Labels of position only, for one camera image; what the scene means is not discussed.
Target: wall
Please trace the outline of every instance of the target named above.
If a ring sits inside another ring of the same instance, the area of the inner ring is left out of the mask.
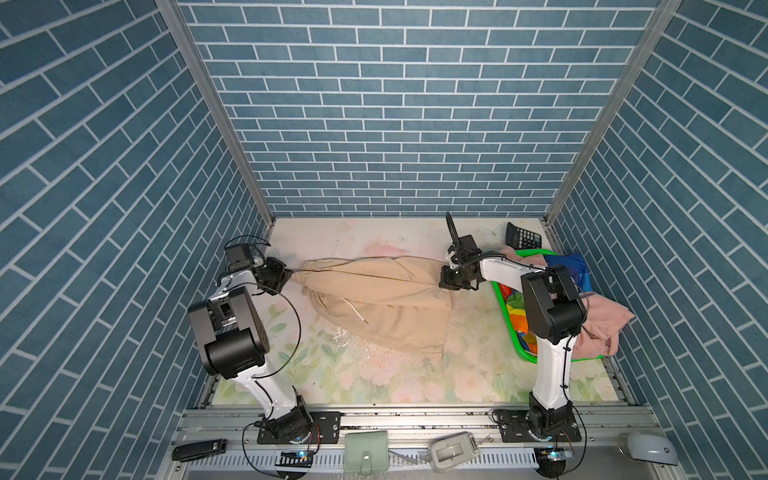
[[[181,3],[272,208],[303,217],[540,217],[657,3],[214,1]]]
[[[144,478],[205,377],[186,305],[261,220],[152,0],[0,22],[0,478]]]
[[[689,478],[765,478],[766,24],[684,0],[556,222],[637,314],[619,360]]]

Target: blue cloth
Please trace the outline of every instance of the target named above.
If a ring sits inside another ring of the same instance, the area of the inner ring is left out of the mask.
[[[580,253],[571,255],[544,255],[547,265],[562,265],[568,269],[577,285],[585,292],[592,291],[592,282],[589,280],[589,267]]]

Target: green plastic basket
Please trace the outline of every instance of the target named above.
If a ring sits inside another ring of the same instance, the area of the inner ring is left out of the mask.
[[[551,250],[547,250],[545,248],[534,248],[530,250],[516,250],[515,251],[520,257],[526,258],[530,257],[532,255],[536,255],[538,253],[541,253],[542,255],[557,255],[555,252]],[[509,319],[509,311],[507,311],[507,303],[505,302],[504,295],[502,295],[502,289],[499,288],[498,283],[491,282],[491,285],[493,285],[493,290],[496,292],[496,300],[498,301],[498,306],[502,310],[502,315],[504,316],[504,320],[507,323],[507,329],[509,330],[509,336],[512,338],[512,345],[515,346],[515,351],[518,353],[518,355],[523,358],[523,360],[531,363],[536,363],[538,361],[538,358],[533,353],[530,353],[525,348],[523,348],[523,345],[520,344],[520,339],[518,338],[518,333],[515,332],[515,329],[512,327],[512,321]],[[576,359],[572,360],[572,362],[580,362],[581,360],[593,360],[593,359]]]

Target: black mounting plate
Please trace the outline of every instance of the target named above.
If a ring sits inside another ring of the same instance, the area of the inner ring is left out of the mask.
[[[310,412],[312,421],[320,427],[320,444],[339,443],[339,430],[341,429],[341,412]],[[292,445],[286,440],[276,439],[266,429],[259,430],[257,439],[259,445]],[[317,443],[317,438],[312,438],[312,443]]]
[[[498,423],[498,430],[502,434],[502,442],[539,442],[539,439],[528,431],[528,420],[525,418],[527,414],[528,410],[496,409],[493,411],[493,418]],[[554,435],[559,435],[558,441],[562,442],[567,442],[568,438],[571,439],[572,443],[581,441],[581,432],[572,414],[568,422],[549,435],[553,435],[553,439]]]

